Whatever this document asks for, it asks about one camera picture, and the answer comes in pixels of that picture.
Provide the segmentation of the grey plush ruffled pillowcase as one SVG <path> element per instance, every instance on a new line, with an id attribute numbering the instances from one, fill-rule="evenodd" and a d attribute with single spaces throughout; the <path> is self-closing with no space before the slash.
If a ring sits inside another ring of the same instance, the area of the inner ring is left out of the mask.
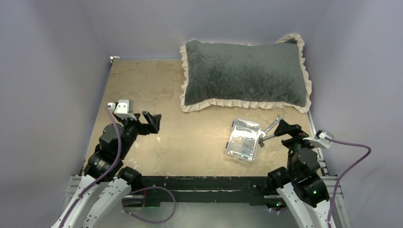
<path id="1" fill-rule="evenodd" d="M 305 42 L 288 34 L 272 44 L 242 45 L 191 40 L 180 48 L 184 83 L 181 109 L 210 106 L 307 113 L 312 83 L 303 55 Z"/>

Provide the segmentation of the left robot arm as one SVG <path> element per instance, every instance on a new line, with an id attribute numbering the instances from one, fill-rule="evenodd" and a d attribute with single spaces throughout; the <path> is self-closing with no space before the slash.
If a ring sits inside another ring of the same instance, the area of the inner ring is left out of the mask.
<path id="1" fill-rule="evenodd" d="M 123 160 L 137 136 L 157 134 L 161 114 L 143 112 L 107 113 L 111 124 L 103 129 L 95 152 L 88 159 L 84 175 L 55 228 L 93 228 L 122 198 L 137 194 L 143 187 L 142 175 L 133 168 L 123 167 Z"/>

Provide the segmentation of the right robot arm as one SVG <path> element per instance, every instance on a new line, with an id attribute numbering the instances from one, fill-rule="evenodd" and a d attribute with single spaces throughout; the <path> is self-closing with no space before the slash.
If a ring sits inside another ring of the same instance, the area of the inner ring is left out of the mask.
<path id="1" fill-rule="evenodd" d="M 301 228 L 333 228 L 335 223 L 330 213 L 331 200 L 328 189 L 318 175 L 320 168 L 314 148 L 328 149 L 333 136 L 320 130 L 314 137 L 304 132 L 300 125 L 278 122 L 273 136 L 289 135 L 282 140 L 288 149 L 286 167 L 268 173 L 266 188 L 278 193 Z"/>

